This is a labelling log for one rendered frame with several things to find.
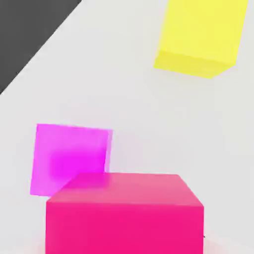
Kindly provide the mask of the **small pink cube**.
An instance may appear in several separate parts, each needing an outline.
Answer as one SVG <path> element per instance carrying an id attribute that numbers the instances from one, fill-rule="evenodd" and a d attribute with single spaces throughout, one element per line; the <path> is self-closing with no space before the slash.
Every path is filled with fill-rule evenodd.
<path id="1" fill-rule="evenodd" d="M 82 173 L 46 203 L 45 254 L 203 254 L 203 232 L 178 175 Z"/>

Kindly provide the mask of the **small magenta cube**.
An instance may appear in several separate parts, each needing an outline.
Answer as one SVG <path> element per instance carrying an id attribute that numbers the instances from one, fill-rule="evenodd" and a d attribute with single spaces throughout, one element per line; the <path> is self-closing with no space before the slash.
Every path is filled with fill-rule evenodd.
<path id="1" fill-rule="evenodd" d="M 109 169 L 113 130 L 37 124 L 30 194 L 53 196 L 82 172 Z"/>

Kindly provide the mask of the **large yellow box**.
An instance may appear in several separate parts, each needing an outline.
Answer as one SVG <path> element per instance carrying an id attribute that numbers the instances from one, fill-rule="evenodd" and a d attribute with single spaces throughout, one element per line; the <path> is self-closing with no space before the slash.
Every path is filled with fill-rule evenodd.
<path id="1" fill-rule="evenodd" d="M 233 67 L 248 0 L 169 0 L 154 67 L 213 78 Z"/>

